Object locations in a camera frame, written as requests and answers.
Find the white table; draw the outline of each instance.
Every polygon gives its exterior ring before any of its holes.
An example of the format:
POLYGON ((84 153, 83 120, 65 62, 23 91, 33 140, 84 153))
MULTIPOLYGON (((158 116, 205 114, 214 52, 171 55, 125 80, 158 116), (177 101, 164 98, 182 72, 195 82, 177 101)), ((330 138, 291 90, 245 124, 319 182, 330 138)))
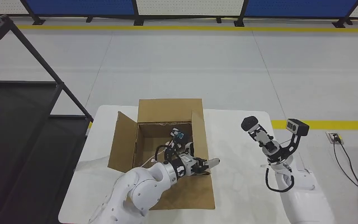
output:
MULTIPOLYGON (((136 120, 138 107, 103 105, 98 109, 59 213, 60 222, 87 223, 121 175, 107 168, 118 111, 136 120)), ((266 188, 266 169, 260 167, 267 164, 266 156, 241 129, 242 120, 250 115, 274 135, 266 112, 204 110, 209 156, 220 158, 212 169, 216 208, 150 211, 148 223, 289 223, 279 193, 266 188)), ((277 188, 274 172, 269 181, 277 188)))

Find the power outlet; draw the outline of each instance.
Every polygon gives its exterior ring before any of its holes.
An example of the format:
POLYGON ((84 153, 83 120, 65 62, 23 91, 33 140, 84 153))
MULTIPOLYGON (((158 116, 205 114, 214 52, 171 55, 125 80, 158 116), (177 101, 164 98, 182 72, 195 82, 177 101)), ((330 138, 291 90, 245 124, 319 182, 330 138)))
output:
POLYGON ((339 136, 339 138, 341 139, 341 143, 344 144, 342 136, 339 133, 336 133, 336 132, 326 132, 326 135, 327 135, 327 138, 328 138, 329 142, 331 144, 340 144, 339 142, 334 140, 335 137, 333 135, 335 135, 335 134, 339 136))

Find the cardboard box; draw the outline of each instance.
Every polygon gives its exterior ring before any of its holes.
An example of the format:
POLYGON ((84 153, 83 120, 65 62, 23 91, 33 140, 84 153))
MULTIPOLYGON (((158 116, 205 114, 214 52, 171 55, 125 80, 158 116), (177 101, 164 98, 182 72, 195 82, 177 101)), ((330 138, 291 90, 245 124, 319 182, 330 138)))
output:
MULTIPOLYGON (((139 100, 137 121, 118 112, 109 168, 127 172, 141 166, 154 155, 157 146, 171 139, 173 127, 192 136, 196 157, 209 158, 201 99, 139 100)), ((189 208, 215 208, 210 175, 179 179, 152 209, 189 208)))

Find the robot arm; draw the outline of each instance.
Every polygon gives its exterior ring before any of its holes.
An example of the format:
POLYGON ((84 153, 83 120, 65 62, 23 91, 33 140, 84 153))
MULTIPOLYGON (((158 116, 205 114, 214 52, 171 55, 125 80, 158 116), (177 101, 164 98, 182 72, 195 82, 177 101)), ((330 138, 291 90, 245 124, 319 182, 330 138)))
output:
POLYGON ((308 170, 298 170, 293 157, 300 137, 308 134, 309 126, 299 120, 288 119, 286 128, 292 132, 292 138, 286 147, 282 147, 273 136, 267 134, 254 116, 245 118, 241 127, 259 143, 269 166, 274 170, 279 188, 273 189, 269 186, 269 168, 266 169, 266 186, 280 193, 289 221, 292 224, 334 223, 327 198, 314 174, 308 170))
POLYGON ((180 134, 177 130, 173 140, 166 145, 163 163, 156 162, 146 169, 136 167, 121 176, 113 187, 110 195, 106 196, 104 203, 89 223, 109 224, 142 223, 150 208, 158 203, 164 191, 176 184, 178 179, 191 175, 206 175, 207 169, 219 164, 220 160, 204 160, 194 156, 192 142, 180 150, 181 145, 176 141, 180 134))

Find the black metal rack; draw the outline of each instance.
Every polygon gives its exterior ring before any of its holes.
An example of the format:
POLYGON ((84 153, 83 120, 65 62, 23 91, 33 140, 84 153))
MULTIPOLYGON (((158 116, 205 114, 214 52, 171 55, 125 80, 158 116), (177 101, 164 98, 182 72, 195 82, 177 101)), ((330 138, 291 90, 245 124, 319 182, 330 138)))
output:
POLYGON ((57 216, 93 118, 8 16, 12 31, 54 79, 0 81, 0 223, 59 223, 57 216), (62 91, 84 115, 51 115, 62 91))

